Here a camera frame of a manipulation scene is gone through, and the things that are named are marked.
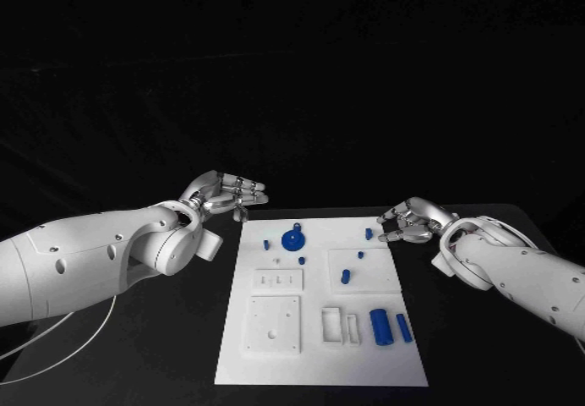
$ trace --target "blue object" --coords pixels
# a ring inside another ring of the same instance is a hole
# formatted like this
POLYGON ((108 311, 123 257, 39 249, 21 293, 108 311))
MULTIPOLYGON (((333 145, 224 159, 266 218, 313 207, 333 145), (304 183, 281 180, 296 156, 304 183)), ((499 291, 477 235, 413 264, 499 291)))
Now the blue object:
POLYGON ((296 222, 293 229, 283 234, 283 247, 287 251, 299 251, 304 247, 302 225, 296 222))
POLYGON ((391 345, 394 343, 391 323, 388 322, 388 315, 385 309, 374 309, 369 312, 369 319, 372 320, 372 329, 375 330, 375 338, 378 345, 391 345))
POLYGON ((413 336, 411 336, 411 331, 408 330, 405 315, 402 313, 400 313, 397 315, 397 320, 400 321, 400 330, 402 331, 402 337, 405 338, 405 343, 410 343, 413 341, 413 336))
POLYGON ((342 273, 342 284, 343 285, 346 285, 349 283, 351 276, 352 276, 351 270, 345 269, 345 272, 342 273))

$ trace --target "robotic hand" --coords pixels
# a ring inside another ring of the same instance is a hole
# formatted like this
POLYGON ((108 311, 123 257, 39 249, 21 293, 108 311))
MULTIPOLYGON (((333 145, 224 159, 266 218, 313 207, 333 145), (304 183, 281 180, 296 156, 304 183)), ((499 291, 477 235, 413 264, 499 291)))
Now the robotic hand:
POLYGON ((492 217, 463 218, 414 197, 378 218, 398 218, 400 230, 381 241, 425 243, 441 237, 433 265, 480 290, 503 296, 585 340, 585 268, 539 250, 531 239, 492 217))
POLYGON ((202 224, 267 203, 266 186, 209 171, 181 199, 130 211, 48 222, 0 242, 0 326, 77 311, 137 281, 178 273, 193 256, 214 260, 222 239, 202 224))

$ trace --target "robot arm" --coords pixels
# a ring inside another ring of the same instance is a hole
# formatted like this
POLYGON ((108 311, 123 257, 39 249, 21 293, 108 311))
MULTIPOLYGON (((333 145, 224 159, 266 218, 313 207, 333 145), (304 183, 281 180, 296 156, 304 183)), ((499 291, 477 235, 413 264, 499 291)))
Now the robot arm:
POLYGON ((379 222, 400 219, 401 230, 382 241, 441 236, 433 265, 480 290, 493 286, 503 296, 561 330, 585 340, 585 268, 539 250, 526 236, 490 217, 459 219, 430 201, 413 198, 379 222))
POLYGON ((142 279, 178 273, 193 256, 214 260, 214 214, 266 203, 266 186, 211 171, 178 201, 48 222, 0 242, 0 326, 77 311, 142 279))

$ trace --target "black backdrop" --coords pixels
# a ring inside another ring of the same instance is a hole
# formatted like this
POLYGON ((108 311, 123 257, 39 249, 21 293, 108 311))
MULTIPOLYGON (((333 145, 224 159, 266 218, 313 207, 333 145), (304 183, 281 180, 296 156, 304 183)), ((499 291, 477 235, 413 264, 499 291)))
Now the black backdrop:
POLYGON ((518 204, 585 263, 581 2, 316 3, 3 6, 0 239, 217 169, 267 208, 518 204))

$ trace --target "table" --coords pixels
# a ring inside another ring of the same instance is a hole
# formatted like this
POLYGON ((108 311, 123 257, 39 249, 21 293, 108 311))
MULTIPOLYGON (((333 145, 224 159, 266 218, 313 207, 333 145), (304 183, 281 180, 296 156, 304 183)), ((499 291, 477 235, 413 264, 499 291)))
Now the table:
MULTIPOLYGON (((487 215, 552 247, 513 205, 446 206, 487 215)), ((253 219, 366 217, 389 207, 251 211, 253 219)), ((392 222, 385 224, 391 231, 392 222)), ((140 282, 119 297, 103 333, 57 369, 0 387, 0 404, 395 404, 526 403, 583 399, 585 356, 574 339, 493 290, 482 292, 431 265, 438 239, 391 245, 430 388, 215 386, 241 224, 215 216, 225 238, 214 262, 193 259, 173 277, 140 282)), ((108 301, 80 311, 19 357, 6 379, 59 360, 93 334, 108 301)))

